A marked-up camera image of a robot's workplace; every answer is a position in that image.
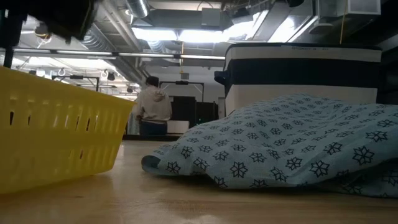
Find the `yellow plastic basket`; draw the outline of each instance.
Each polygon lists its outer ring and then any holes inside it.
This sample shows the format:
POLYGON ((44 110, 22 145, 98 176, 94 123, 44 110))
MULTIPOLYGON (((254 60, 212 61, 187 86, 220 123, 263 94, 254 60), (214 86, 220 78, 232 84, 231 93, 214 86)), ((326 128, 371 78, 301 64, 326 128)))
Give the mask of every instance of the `yellow plastic basket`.
POLYGON ((0 67, 0 194, 112 169, 133 102, 0 67))

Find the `table surface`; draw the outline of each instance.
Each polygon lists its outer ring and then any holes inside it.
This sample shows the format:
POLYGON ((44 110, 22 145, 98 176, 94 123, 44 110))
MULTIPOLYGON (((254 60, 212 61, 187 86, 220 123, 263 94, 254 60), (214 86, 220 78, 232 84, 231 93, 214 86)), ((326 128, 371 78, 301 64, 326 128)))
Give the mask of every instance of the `table surface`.
POLYGON ((297 189, 221 190, 157 177, 141 157, 161 142, 123 142, 104 174, 0 195, 0 223, 395 223, 398 200, 297 189))

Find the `gray hoodie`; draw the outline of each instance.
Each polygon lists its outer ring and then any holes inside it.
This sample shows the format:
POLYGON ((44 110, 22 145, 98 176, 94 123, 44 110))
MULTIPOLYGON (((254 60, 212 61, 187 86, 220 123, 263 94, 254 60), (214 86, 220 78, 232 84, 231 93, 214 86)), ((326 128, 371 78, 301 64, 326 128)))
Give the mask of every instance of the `gray hoodie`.
POLYGON ((135 117, 142 116, 143 121, 164 124, 172 117, 172 105, 169 96, 160 88, 148 86, 142 90, 132 112, 135 117))

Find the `person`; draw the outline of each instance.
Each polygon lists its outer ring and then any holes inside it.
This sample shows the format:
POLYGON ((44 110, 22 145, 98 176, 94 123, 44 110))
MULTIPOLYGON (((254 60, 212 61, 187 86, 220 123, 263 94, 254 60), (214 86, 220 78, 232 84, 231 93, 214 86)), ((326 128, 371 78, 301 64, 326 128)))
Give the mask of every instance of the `person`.
POLYGON ((172 117, 169 96, 159 88, 159 78, 148 77, 147 88, 142 90, 136 100, 132 113, 139 121, 141 136, 166 135, 167 121, 172 117))

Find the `folded fabric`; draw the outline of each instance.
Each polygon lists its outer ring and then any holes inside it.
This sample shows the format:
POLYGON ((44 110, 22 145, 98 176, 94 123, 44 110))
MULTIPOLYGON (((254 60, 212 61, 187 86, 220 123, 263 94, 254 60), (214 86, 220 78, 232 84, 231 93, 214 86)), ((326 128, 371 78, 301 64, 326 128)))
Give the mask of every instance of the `folded fabric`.
POLYGON ((398 106, 281 96, 190 129, 142 158, 159 175, 224 189, 302 187, 398 197, 398 106))

